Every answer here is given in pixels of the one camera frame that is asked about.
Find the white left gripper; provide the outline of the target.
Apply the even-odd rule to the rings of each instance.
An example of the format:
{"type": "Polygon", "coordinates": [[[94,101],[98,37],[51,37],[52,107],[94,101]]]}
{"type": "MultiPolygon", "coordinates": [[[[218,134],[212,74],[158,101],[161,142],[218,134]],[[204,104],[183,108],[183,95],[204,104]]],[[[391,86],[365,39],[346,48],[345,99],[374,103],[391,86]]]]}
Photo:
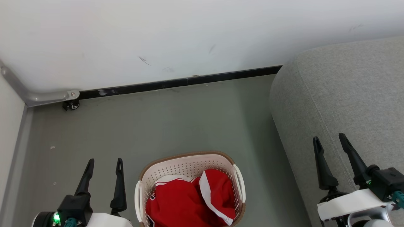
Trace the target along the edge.
{"type": "MultiPolygon", "coordinates": [[[[85,168],[82,178],[79,182],[77,189],[75,190],[75,196],[89,195],[89,183],[93,176],[95,167],[95,159],[90,159],[85,168]]],[[[123,160],[118,158],[116,166],[116,184],[114,190],[113,199],[110,202],[111,213],[120,213],[127,209],[127,196],[125,190],[123,160]]],[[[132,227],[129,220],[110,215],[107,213],[92,213],[90,221],[88,221],[87,227],[132,227]]]]}

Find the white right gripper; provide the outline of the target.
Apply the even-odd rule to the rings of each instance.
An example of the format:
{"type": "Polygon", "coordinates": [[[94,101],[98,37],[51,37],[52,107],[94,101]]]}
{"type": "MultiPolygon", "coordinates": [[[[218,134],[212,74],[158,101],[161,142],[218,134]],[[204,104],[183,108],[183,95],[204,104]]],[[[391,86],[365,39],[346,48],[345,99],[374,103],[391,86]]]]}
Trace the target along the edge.
{"type": "MultiPolygon", "coordinates": [[[[371,177],[366,173],[367,166],[358,152],[350,143],[344,133],[338,134],[343,151],[347,154],[354,173],[354,183],[358,186],[368,186],[371,177]]],[[[335,190],[339,185],[338,180],[332,175],[324,157],[324,149],[317,136],[313,137],[313,148],[318,176],[318,185],[321,190],[335,190]]],[[[392,209],[393,201],[382,201],[370,189],[357,190],[355,192],[336,197],[330,201],[318,204],[318,215],[322,221],[342,217],[360,212],[375,210],[376,208],[392,209]]]]}

